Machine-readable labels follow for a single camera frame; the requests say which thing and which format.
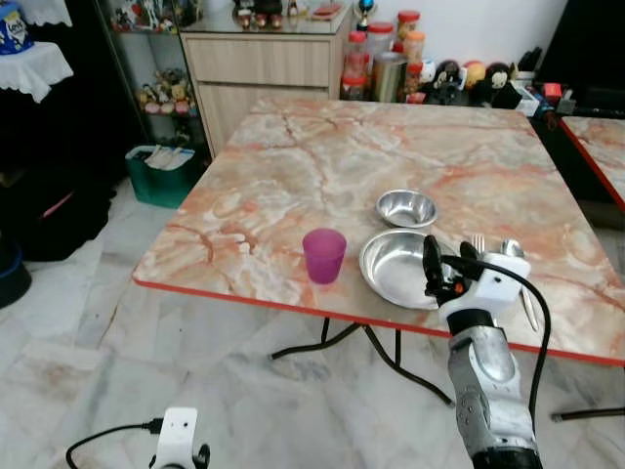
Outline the small colourful shelf figurines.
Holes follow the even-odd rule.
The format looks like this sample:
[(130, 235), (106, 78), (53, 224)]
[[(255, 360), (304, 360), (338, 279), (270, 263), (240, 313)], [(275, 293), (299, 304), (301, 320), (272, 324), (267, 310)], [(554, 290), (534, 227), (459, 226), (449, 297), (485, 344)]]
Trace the small colourful shelf figurines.
[(193, 96), (190, 76), (183, 68), (161, 68), (152, 82), (134, 91), (143, 112), (161, 115), (196, 116), (199, 107)]

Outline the black flat television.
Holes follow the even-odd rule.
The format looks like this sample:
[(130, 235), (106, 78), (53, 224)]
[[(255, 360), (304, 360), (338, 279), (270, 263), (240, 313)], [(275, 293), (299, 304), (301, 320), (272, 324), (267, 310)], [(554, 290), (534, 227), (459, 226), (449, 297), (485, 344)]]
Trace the black flat television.
[(567, 0), (535, 79), (594, 88), (624, 88), (625, 0)]

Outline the glass display shelf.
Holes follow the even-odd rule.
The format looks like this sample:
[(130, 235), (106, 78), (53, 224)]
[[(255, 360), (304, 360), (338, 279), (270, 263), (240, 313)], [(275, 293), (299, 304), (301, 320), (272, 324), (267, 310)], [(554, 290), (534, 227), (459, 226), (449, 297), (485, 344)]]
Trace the glass display shelf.
[[(204, 0), (90, 0), (103, 19), (113, 56), (120, 65), (134, 100), (145, 140), (165, 147), (209, 153), (204, 121), (190, 76), (180, 31), (204, 15)], [(152, 82), (161, 68), (183, 68), (190, 76), (199, 113), (196, 116), (146, 113), (139, 108), (134, 91)]]

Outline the dark furniture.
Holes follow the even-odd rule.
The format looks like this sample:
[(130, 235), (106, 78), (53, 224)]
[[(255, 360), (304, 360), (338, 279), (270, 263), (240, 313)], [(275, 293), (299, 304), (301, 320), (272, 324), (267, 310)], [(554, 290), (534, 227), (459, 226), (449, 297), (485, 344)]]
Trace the dark furniture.
[(103, 231), (124, 156), (145, 139), (105, 18), (104, 0), (65, 0), (70, 25), (33, 25), (71, 75), (41, 102), (0, 88), (0, 245), (26, 262), (61, 262)]

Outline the large steel plate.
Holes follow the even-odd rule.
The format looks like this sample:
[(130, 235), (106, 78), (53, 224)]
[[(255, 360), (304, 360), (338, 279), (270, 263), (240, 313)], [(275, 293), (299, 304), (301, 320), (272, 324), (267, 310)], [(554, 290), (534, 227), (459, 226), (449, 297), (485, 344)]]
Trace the large steel plate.
[(369, 238), (358, 254), (358, 267), (366, 284), (398, 307), (436, 310), (437, 300), (426, 295), (423, 267), (426, 236), (415, 229), (397, 228)]

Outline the light wooden drawer cabinet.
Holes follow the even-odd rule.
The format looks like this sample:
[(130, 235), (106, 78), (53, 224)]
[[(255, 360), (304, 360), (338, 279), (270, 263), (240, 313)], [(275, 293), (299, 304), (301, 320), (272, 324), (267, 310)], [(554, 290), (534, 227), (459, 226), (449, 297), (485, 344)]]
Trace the light wooden drawer cabinet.
[(226, 8), (180, 32), (210, 155), (227, 146), (261, 98), (339, 98), (344, 45), (355, 13), (287, 19), (276, 30), (245, 30)]

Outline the white papers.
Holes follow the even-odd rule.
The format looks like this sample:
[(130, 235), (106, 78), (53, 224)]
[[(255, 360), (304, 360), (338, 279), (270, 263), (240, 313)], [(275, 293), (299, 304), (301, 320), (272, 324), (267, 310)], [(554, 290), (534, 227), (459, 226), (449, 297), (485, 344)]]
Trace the white papers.
[(173, 171), (183, 168), (193, 158), (193, 150), (185, 148), (159, 147), (150, 155), (145, 156), (143, 162), (147, 168), (160, 171)]

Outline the steel canister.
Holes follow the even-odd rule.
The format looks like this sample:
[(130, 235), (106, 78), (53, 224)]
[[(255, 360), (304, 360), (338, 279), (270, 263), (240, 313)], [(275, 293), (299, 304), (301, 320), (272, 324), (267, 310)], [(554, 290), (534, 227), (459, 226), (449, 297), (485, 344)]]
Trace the steel canister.
[(372, 59), (372, 99), (396, 103), (409, 60), (405, 54), (384, 51)]

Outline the green plastic bin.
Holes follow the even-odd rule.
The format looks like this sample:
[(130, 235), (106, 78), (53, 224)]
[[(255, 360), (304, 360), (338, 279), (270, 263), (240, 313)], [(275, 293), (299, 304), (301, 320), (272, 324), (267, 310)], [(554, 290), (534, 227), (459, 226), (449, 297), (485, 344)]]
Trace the green plastic bin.
[(183, 168), (160, 171), (147, 168), (143, 159), (164, 145), (138, 145), (125, 155), (126, 169), (138, 200), (160, 207), (179, 207), (202, 173), (204, 161), (193, 151), (193, 158)]

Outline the purple plastic cup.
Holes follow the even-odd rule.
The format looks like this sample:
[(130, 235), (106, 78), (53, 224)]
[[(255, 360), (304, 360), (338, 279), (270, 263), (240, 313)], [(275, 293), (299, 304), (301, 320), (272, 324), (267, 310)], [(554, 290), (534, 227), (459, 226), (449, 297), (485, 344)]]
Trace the purple plastic cup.
[(334, 229), (313, 229), (304, 236), (304, 258), (312, 284), (332, 284), (338, 278), (347, 246), (347, 238)]

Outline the standing warrior figurine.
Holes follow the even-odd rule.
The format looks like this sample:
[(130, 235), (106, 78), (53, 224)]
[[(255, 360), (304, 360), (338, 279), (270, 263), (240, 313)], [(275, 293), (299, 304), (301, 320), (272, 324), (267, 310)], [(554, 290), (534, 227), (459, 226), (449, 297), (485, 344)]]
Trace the standing warrior figurine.
[(282, 28), (284, 0), (254, 0), (254, 24), (259, 28)]
[(255, 0), (232, 0), (232, 17), (241, 28), (251, 28), (254, 19)]

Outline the yellow-headed plush toy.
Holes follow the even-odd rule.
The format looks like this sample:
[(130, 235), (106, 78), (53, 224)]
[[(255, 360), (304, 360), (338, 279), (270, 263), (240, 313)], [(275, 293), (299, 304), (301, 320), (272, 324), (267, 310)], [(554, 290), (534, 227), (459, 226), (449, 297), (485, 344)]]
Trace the yellow-headed plush toy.
[(464, 63), (463, 70), (463, 90), (466, 94), (469, 94), (472, 93), (475, 86), (485, 77), (486, 65), (479, 62), (479, 60), (472, 60), (471, 62)]

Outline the black round floor object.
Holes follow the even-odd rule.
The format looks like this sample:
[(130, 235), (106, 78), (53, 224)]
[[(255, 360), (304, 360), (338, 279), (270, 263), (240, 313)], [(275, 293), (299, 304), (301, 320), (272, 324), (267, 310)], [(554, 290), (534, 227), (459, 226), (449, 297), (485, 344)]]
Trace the black round floor object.
[(17, 303), (30, 289), (32, 278), (16, 242), (0, 241), (0, 309)]

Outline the small trophy with ball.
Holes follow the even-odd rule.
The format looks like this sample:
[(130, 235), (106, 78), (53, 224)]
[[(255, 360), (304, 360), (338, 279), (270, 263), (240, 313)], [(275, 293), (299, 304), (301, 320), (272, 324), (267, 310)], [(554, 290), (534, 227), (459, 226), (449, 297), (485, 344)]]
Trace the small trophy with ball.
[(376, 0), (355, 0), (354, 9), (357, 14), (356, 30), (366, 31), (370, 25), (370, 15), (376, 9)]

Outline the small steel bowl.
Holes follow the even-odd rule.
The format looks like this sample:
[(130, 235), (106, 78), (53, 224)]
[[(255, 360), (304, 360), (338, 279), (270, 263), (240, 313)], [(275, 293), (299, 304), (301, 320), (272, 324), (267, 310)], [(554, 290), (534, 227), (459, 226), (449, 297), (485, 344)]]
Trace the small steel bowl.
[(399, 228), (423, 229), (437, 221), (437, 203), (419, 191), (388, 191), (375, 202), (376, 214)]

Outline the marble-pattern table red edge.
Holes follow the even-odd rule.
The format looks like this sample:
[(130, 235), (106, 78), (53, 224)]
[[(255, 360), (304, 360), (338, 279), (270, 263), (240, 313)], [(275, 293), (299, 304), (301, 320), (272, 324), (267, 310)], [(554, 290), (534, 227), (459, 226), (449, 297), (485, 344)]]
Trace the marble-pattern table red edge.
[(564, 116), (560, 126), (597, 171), (616, 205), (625, 209), (625, 120)]
[[(207, 166), (133, 271), (134, 282), (376, 329), (449, 339), (432, 310), (381, 298), (358, 254), (387, 227), (383, 193), (423, 192), (454, 250), (514, 238), (551, 312), (550, 362), (622, 369), (625, 291), (557, 165), (522, 113), (482, 107), (262, 99)], [(347, 238), (332, 284), (313, 284), (303, 238)]]

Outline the white lace cloth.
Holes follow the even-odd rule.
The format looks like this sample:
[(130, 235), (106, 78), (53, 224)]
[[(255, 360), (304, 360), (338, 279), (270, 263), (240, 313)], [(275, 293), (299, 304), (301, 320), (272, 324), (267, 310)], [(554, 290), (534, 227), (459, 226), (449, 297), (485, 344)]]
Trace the white lace cloth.
[(36, 41), (21, 53), (0, 55), (0, 89), (30, 95), (43, 103), (51, 88), (74, 75), (63, 50), (54, 43)]

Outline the small white box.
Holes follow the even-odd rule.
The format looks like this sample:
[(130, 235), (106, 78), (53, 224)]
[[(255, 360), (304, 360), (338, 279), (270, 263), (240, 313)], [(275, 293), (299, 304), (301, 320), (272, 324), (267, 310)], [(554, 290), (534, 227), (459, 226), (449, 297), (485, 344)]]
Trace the small white box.
[(532, 91), (526, 86), (522, 86), (519, 82), (510, 82), (510, 85), (513, 86), (513, 89), (517, 91), (519, 95), (519, 101), (515, 106), (515, 110), (523, 113), (523, 115), (527, 117), (532, 117), (535, 113), (539, 112), (539, 108), (541, 107), (541, 99), (539, 95), (535, 95)]

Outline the blue printed tin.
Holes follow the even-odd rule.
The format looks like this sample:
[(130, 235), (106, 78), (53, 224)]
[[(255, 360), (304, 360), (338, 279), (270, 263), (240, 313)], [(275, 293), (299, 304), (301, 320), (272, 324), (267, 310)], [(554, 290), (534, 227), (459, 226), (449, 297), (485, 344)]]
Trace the blue printed tin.
[(22, 8), (0, 0), (0, 57), (22, 53), (34, 46)]

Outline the steel spoon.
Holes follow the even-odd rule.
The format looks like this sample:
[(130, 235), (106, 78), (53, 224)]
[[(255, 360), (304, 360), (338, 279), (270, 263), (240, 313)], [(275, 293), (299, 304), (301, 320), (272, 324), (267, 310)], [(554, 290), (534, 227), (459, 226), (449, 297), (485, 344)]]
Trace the steel spoon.
[[(504, 238), (501, 241), (501, 253), (509, 256), (518, 256), (518, 258), (525, 258), (525, 251), (523, 251), (521, 244), (514, 238)], [(520, 289), (520, 300), (523, 307), (523, 311), (527, 317), (528, 325), (535, 332), (539, 331), (539, 321), (537, 321), (537, 313), (539, 313), (539, 307), (537, 307), (534, 295), (527, 290), (527, 287), (522, 286)]]

